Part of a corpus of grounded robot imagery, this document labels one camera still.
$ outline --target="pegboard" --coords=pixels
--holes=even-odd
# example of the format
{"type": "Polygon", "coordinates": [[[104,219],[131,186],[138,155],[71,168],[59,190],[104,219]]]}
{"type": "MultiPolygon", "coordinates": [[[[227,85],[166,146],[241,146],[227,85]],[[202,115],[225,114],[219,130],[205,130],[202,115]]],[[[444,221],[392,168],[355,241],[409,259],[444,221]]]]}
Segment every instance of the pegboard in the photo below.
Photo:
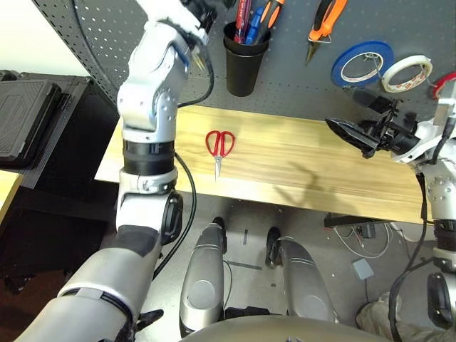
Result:
{"type": "MultiPolygon", "coordinates": [[[[71,0],[33,1],[101,88],[115,100],[117,88],[128,75],[128,59],[147,20],[138,4],[134,0],[75,0],[74,11],[71,0]],[[75,14],[85,39],[78,30],[75,14]],[[96,61],[90,56],[86,41],[96,61]]],[[[264,2],[253,0],[252,9],[264,2]]],[[[375,114],[357,106],[331,81],[331,68],[337,57],[347,48],[367,40],[388,43],[394,50],[395,61],[415,54],[431,58],[434,66],[431,82],[456,69],[454,0],[349,0],[333,30],[332,43],[320,47],[305,66],[307,36],[319,3],[320,0],[286,1],[273,28],[255,91],[245,98],[237,98],[227,91],[222,43],[224,25],[234,20],[237,7],[226,11],[218,6],[219,14],[209,35],[214,91],[201,104],[316,120],[324,120],[326,116],[354,121],[372,118],[375,114]]],[[[407,70],[398,77],[405,80],[416,73],[407,70]]],[[[193,65],[180,100],[200,97],[207,89],[208,79],[204,71],[193,65]]],[[[415,111],[422,120],[434,114],[436,103],[430,97],[427,83],[395,95],[385,93],[380,81],[368,88],[402,99],[406,108],[415,111]]]]}

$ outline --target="orange pliers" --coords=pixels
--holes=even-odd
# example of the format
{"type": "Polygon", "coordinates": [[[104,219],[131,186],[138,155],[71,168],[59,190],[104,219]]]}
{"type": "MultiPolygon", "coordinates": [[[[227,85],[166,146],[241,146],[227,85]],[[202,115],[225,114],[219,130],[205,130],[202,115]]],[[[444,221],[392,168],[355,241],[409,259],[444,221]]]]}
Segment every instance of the orange pliers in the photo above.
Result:
{"type": "Polygon", "coordinates": [[[321,0],[315,14],[315,21],[309,33],[309,50],[307,51],[306,65],[309,64],[315,51],[321,43],[331,42],[331,32],[338,17],[341,15],[347,0],[321,0]]]}

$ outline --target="tape roll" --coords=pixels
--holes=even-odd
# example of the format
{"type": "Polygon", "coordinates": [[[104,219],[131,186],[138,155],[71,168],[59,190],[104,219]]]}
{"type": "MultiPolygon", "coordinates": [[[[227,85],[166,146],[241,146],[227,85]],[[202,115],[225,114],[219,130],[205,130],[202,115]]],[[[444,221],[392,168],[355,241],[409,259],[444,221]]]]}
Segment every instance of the tape roll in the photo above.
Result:
{"type": "Polygon", "coordinates": [[[435,87],[432,89],[432,94],[434,95],[434,99],[439,99],[439,92],[445,86],[446,82],[456,81],[456,71],[453,73],[449,73],[448,75],[442,77],[435,83],[435,87]]]}
{"type": "Polygon", "coordinates": [[[424,55],[410,56],[392,65],[383,74],[382,84],[385,90],[389,93],[401,93],[403,91],[413,89],[426,81],[426,78],[430,75],[430,73],[432,73],[432,64],[428,57],[424,55]],[[420,66],[421,72],[407,82],[401,84],[390,84],[391,78],[411,66],[420,66]]]}
{"type": "Polygon", "coordinates": [[[375,56],[378,57],[377,68],[380,74],[389,69],[394,63],[394,53],[392,48],[382,41],[364,41],[358,45],[352,46],[347,51],[342,53],[333,64],[331,70],[331,78],[337,86],[365,86],[369,83],[375,82],[380,77],[378,76],[377,68],[375,68],[374,62],[372,62],[373,69],[369,73],[360,77],[349,77],[343,72],[346,66],[359,56],[375,56]]]}

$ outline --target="red scissors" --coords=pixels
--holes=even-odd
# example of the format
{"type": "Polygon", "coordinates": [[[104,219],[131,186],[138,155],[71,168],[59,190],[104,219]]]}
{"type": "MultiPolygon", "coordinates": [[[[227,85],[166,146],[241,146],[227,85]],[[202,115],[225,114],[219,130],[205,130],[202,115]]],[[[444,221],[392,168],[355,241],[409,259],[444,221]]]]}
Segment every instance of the red scissors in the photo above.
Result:
{"type": "Polygon", "coordinates": [[[207,150],[211,155],[214,156],[215,159],[215,181],[217,181],[217,178],[220,177],[222,159],[228,156],[228,154],[233,150],[234,141],[236,141],[236,138],[234,137],[233,133],[227,131],[219,132],[218,130],[213,130],[206,135],[207,150]],[[215,136],[214,148],[211,148],[209,141],[212,136],[215,136]],[[228,149],[225,148],[225,143],[227,142],[226,136],[229,136],[231,138],[231,146],[229,146],[228,149]]]}

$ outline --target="scissors handle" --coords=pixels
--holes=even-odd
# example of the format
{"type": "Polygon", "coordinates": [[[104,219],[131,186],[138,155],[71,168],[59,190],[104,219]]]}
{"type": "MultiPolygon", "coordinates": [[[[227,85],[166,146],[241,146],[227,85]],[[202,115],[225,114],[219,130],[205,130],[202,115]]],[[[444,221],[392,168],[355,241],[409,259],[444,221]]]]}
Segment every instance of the scissors handle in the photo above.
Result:
{"type": "Polygon", "coordinates": [[[218,130],[213,130],[213,131],[207,133],[207,135],[206,135],[206,147],[207,147],[207,150],[209,151],[209,153],[211,155],[213,155],[214,157],[216,157],[216,156],[226,157],[233,150],[235,140],[236,140],[236,138],[234,137],[233,133],[231,133],[231,132],[227,132],[227,131],[219,132],[218,130]],[[209,139],[212,135],[215,135],[214,149],[212,149],[209,145],[209,139]],[[228,151],[225,151],[225,136],[227,136],[227,135],[231,137],[232,144],[231,144],[230,148],[228,149],[228,151]]]}
{"type": "Polygon", "coordinates": [[[227,132],[227,131],[222,132],[221,137],[222,137],[222,151],[220,152],[220,155],[222,157],[226,157],[233,150],[234,141],[236,141],[236,138],[234,137],[233,133],[227,132]],[[225,136],[227,136],[227,135],[231,137],[231,146],[229,147],[228,151],[225,152],[225,136]]]}

